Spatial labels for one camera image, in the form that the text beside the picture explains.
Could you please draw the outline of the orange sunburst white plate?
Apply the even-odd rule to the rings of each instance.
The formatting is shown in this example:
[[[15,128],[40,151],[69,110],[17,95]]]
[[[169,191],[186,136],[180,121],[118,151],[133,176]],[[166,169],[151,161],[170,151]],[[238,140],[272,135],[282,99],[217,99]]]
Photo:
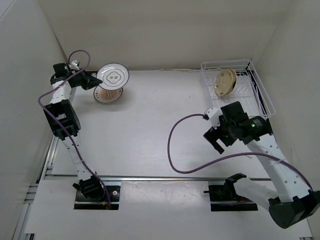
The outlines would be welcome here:
[[[94,99],[101,104],[111,104],[117,101],[123,94],[123,88],[116,90],[106,90],[100,86],[95,87],[93,91]]]

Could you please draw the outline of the white plate with dark rings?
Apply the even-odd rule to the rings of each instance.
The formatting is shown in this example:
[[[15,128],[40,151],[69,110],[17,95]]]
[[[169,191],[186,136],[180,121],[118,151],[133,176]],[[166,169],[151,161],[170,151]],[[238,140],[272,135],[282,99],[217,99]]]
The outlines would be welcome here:
[[[128,83],[130,73],[122,64],[110,63],[99,69],[96,78],[102,81],[99,87],[113,91],[123,88]]]

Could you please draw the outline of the beige plate front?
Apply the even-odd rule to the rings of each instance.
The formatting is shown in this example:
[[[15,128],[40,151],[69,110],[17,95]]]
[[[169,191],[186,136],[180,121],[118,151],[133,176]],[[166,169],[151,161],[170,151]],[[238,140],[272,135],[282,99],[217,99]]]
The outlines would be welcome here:
[[[214,91],[218,96],[225,96],[231,90],[234,83],[234,75],[231,70],[224,69],[216,77]]]

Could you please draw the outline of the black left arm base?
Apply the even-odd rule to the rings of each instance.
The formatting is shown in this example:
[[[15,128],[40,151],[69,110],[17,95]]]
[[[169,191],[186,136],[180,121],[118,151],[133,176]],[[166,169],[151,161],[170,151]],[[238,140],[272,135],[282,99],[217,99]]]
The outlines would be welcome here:
[[[75,210],[118,210],[120,206],[121,183],[104,181],[107,192],[103,186],[99,187],[97,181],[91,181],[95,185],[87,186],[86,193],[81,192],[79,184],[72,186],[76,189],[74,209]]]

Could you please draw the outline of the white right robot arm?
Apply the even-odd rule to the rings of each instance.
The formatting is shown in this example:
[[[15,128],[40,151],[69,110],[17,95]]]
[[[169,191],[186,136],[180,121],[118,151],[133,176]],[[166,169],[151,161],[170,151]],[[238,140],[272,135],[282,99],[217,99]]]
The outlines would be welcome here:
[[[261,116],[250,118],[240,102],[221,108],[211,107],[205,119],[212,124],[203,135],[220,153],[236,141],[250,150],[247,154],[258,158],[275,189],[269,189],[250,180],[243,173],[228,177],[224,194],[230,200],[244,197],[267,210],[282,229],[312,216],[320,208],[320,192],[313,190],[299,171],[290,165],[276,143],[270,124]]]

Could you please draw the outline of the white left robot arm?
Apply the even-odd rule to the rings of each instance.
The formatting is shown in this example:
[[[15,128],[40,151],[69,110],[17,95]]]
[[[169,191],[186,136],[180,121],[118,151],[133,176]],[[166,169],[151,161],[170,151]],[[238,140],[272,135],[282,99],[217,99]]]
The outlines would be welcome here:
[[[78,63],[72,63],[75,69],[67,63],[53,65],[54,75],[50,83],[56,91],[49,104],[44,106],[44,114],[55,137],[59,138],[72,159],[77,171],[78,182],[73,187],[80,191],[85,198],[99,201],[104,198],[106,191],[97,173],[92,171],[80,155],[79,131],[81,124],[72,107],[73,90],[82,87],[90,90],[103,81],[78,68]]]

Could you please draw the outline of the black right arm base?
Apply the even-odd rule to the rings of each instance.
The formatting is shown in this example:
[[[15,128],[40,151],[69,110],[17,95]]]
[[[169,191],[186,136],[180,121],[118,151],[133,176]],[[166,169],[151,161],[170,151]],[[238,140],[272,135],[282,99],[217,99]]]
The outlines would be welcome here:
[[[252,212],[258,211],[253,201],[230,191],[224,184],[211,184],[203,192],[209,196],[212,212]]]

